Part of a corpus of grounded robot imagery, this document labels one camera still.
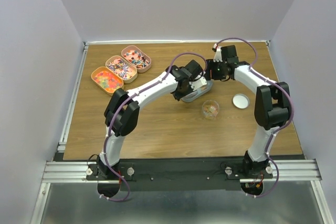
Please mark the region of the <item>grey candy tray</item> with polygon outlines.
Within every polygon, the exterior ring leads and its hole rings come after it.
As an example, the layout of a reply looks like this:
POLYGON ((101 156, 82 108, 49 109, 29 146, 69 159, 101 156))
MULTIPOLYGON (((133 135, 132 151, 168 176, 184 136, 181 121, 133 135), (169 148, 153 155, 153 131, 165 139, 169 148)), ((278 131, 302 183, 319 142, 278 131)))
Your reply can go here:
POLYGON ((203 96, 204 94, 206 94, 207 92, 209 92, 211 90, 213 86, 213 81, 207 81, 207 84, 200 87, 199 89, 197 89, 196 91, 193 91, 192 93, 188 94, 187 96, 182 98, 183 102, 186 103, 191 103, 194 100, 196 100, 197 98, 203 96))

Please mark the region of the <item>clear plastic cup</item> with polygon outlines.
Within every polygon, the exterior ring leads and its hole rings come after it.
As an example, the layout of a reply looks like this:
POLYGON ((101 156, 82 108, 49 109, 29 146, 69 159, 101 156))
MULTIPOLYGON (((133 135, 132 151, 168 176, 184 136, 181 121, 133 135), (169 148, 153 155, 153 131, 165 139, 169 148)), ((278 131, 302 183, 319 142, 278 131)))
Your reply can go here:
POLYGON ((203 116, 206 119, 215 119, 219 113, 219 105, 214 100, 207 100, 202 104, 203 116))

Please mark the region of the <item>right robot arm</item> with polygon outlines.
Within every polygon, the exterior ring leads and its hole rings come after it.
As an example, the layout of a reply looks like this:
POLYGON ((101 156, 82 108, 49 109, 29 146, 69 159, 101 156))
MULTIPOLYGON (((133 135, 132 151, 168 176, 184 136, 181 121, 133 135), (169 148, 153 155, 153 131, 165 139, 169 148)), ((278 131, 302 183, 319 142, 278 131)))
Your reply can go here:
POLYGON ((285 82, 270 80, 237 56, 236 47, 213 46, 214 59, 207 60, 207 80, 236 80, 255 94, 254 118, 257 130, 251 147, 241 165, 242 173, 249 178, 266 170, 269 152, 280 130, 292 120, 292 103, 289 86, 285 82))

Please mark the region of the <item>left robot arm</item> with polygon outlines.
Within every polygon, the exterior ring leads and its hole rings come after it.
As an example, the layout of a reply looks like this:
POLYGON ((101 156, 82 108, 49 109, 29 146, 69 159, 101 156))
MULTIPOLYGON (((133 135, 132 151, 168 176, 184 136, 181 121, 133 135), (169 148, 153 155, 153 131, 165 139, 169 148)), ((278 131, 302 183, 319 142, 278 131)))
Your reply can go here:
POLYGON ((202 67, 191 60, 185 67, 170 65, 157 78, 138 88, 117 89, 104 112, 107 131, 102 152, 97 158, 98 173, 104 179, 120 177, 115 165, 120 160, 125 137, 137 126, 142 108, 169 93, 179 101, 206 84, 203 75, 202 67))

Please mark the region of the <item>white round lid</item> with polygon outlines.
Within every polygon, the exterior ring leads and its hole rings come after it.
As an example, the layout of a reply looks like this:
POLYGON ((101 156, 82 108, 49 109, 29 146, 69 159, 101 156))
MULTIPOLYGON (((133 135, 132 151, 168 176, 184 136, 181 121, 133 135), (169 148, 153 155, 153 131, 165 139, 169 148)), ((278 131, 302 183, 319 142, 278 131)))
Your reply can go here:
POLYGON ((250 100, 244 94, 236 94, 232 99, 233 105, 238 109, 246 109, 249 107, 250 100))

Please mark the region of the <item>pink candy tray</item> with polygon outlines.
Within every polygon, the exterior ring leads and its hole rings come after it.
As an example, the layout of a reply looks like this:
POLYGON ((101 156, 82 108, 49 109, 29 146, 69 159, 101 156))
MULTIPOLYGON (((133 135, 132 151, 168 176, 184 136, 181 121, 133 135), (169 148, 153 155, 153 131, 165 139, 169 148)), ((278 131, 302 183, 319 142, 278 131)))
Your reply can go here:
POLYGON ((151 58, 145 54, 140 48, 134 45, 125 47, 121 51, 121 56, 131 65, 133 65, 138 73, 145 73, 152 66, 151 58))

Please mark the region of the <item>beige candy tray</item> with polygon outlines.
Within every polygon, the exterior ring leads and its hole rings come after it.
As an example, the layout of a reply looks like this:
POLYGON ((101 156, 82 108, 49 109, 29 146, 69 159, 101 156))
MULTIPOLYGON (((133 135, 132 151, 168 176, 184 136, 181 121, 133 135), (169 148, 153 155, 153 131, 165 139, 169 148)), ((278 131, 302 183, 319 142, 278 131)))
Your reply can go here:
POLYGON ((133 82, 138 77, 138 71, 134 65, 121 56, 112 56, 105 66, 123 80, 125 84, 133 82))

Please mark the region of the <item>orange candy tray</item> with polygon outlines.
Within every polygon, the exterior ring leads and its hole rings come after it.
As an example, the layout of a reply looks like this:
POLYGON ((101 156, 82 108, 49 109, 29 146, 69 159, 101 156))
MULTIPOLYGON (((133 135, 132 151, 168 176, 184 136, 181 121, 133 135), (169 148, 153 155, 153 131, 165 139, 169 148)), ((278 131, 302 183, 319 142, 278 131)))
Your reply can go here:
POLYGON ((109 96, 112 96, 116 90, 124 88, 123 80, 107 67, 94 70, 91 79, 109 96))

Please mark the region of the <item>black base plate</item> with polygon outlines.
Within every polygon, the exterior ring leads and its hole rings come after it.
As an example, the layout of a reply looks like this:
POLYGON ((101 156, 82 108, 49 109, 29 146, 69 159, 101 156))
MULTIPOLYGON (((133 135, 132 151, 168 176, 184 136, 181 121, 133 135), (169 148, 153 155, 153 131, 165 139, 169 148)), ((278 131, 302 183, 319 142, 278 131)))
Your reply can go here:
POLYGON ((131 191, 240 190, 242 157, 121 159, 131 191))

